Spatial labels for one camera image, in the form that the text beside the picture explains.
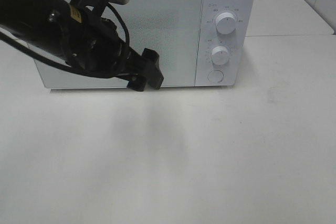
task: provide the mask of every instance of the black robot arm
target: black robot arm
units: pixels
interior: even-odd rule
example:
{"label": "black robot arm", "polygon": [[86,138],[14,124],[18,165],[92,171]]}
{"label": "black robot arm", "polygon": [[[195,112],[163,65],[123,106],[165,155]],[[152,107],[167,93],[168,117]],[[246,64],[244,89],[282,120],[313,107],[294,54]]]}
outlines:
{"label": "black robot arm", "polygon": [[[2,33],[0,39],[62,71],[93,78],[121,78],[136,91],[143,91],[146,84],[159,89],[163,82],[159,55],[150,49],[139,55],[129,46],[127,27],[111,5],[128,1],[0,0],[0,27],[64,60],[65,65],[20,46]],[[116,25],[102,17],[106,8],[119,20],[125,41],[118,36]]]}

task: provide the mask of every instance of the control panel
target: control panel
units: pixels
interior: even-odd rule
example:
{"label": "control panel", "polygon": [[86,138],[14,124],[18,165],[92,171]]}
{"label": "control panel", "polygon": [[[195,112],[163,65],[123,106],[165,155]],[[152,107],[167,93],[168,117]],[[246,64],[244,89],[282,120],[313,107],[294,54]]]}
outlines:
{"label": "control panel", "polygon": [[196,86],[235,83],[253,1],[203,1]]}

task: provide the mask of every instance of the white microwave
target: white microwave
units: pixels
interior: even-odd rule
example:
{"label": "white microwave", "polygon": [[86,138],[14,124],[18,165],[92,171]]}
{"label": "white microwave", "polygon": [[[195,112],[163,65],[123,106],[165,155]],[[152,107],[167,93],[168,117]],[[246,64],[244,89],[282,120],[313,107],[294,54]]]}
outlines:
{"label": "white microwave", "polygon": [[[163,87],[231,86],[235,83],[254,0],[130,0],[118,10],[131,47],[157,51]],[[104,17],[115,21],[106,12]],[[51,57],[38,48],[31,49]],[[36,61],[46,88],[122,88],[127,81],[62,72]]]}

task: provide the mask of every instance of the power knob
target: power knob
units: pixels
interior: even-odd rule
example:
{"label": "power knob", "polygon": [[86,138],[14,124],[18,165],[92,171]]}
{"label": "power knob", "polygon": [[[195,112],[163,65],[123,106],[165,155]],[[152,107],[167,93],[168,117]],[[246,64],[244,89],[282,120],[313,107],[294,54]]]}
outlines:
{"label": "power knob", "polygon": [[211,60],[215,65],[225,65],[230,60],[230,52],[226,47],[215,47],[211,53]]}
{"label": "power knob", "polygon": [[237,17],[231,12],[224,12],[216,18],[216,28],[220,34],[230,34],[236,30]]}

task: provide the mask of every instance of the white tabletop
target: white tabletop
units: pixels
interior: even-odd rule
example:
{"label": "white tabletop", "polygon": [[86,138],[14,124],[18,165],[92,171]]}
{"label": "white tabletop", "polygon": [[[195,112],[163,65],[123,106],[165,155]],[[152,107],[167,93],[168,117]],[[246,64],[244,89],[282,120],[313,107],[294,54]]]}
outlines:
{"label": "white tabletop", "polygon": [[1,224],[335,223],[335,36],[246,39],[232,88],[53,91],[0,42]]}
{"label": "white tabletop", "polygon": [[255,0],[247,36],[333,33],[333,29],[304,0]]}

